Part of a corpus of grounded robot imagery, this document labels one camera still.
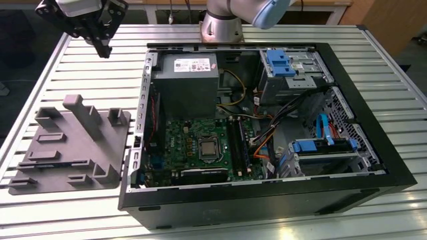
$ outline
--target motherboard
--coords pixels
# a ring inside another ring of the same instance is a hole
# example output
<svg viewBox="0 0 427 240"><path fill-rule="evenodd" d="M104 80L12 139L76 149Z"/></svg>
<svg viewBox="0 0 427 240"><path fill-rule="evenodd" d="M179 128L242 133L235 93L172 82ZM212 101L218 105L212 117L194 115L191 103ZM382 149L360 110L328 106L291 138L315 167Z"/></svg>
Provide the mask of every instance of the motherboard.
<svg viewBox="0 0 427 240"><path fill-rule="evenodd" d="M164 154L152 155L150 159L154 168L146 173L150 185L174 186L178 178L180 185L183 182L196 184L202 176L204 182L215 176L212 183L219 178L223 182L263 179L262 164L255 164L251 156L242 157L236 152L238 148L248 147L254 136L250 119L170 120L166 124Z"/></svg>

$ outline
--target cpu socket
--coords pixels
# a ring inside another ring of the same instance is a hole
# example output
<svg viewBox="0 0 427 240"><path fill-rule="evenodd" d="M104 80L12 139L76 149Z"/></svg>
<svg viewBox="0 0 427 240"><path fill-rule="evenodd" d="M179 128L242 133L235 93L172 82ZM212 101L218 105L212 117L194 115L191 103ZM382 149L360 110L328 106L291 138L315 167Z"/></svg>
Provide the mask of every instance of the cpu socket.
<svg viewBox="0 0 427 240"><path fill-rule="evenodd" d="M214 163L220 158L219 137L202 135L198 138L199 159L207 163Z"/></svg>

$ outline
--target blue latch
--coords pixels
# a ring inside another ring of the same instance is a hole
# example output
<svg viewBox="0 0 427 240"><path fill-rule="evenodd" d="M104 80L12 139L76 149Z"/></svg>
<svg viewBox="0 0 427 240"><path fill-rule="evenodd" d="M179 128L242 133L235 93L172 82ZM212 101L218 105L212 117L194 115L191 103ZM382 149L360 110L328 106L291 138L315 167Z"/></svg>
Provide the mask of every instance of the blue latch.
<svg viewBox="0 0 427 240"><path fill-rule="evenodd" d="M354 138L350 138L348 142L350 142L352 150L356 151L358 150L358 140Z"/></svg>
<svg viewBox="0 0 427 240"><path fill-rule="evenodd" d="M267 50L267 63L271 66L271 74L275 77L294 77L295 70L291 66L291 60L283 50Z"/></svg>
<svg viewBox="0 0 427 240"><path fill-rule="evenodd" d="M303 152L315 152L318 151L316 144L314 140L302 140L292 143L295 153Z"/></svg>

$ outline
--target gray plastic tray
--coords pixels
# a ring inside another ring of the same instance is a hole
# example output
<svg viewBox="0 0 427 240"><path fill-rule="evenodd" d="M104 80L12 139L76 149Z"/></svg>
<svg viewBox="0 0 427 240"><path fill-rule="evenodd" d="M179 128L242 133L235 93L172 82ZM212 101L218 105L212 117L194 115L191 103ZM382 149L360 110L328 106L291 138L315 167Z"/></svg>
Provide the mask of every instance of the gray plastic tray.
<svg viewBox="0 0 427 240"><path fill-rule="evenodd" d="M40 127L10 183L12 195L119 186L131 113L98 112L80 95L67 95L63 105L71 112L39 109Z"/></svg>

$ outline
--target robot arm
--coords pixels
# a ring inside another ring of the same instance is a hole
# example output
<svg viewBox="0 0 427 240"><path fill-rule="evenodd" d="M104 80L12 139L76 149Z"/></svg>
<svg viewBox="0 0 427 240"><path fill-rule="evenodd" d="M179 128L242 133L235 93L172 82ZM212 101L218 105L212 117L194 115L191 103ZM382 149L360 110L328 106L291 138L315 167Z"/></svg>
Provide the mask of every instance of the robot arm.
<svg viewBox="0 0 427 240"><path fill-rule="evenodd" d="M103 11L111 21L103 22ZM108 58L115 36L128 10L124 0L43 0L35 13L74 38L83 37L94 45L98 55Z"/></svg>
<svg viewBox="0 0 427 240"><path fill-rule="evenodd" d="M202 24L202 39L211 43L234 43L243 38L242 21L256 28L271 28L296 0L208 0Z"/></svg>
<svg viewBox="0 0 427 240"><path fill-rule="evenodd" d="M204 42L234 43L243 39L242 21L260 29L280 20L288 5L296 0L208 0L202 24ZM126 0L43 0L35 13L74 38L83 37L98 55L108 58L110 40L128 10ZM111 21L103 22L103 14Z"/></svg>

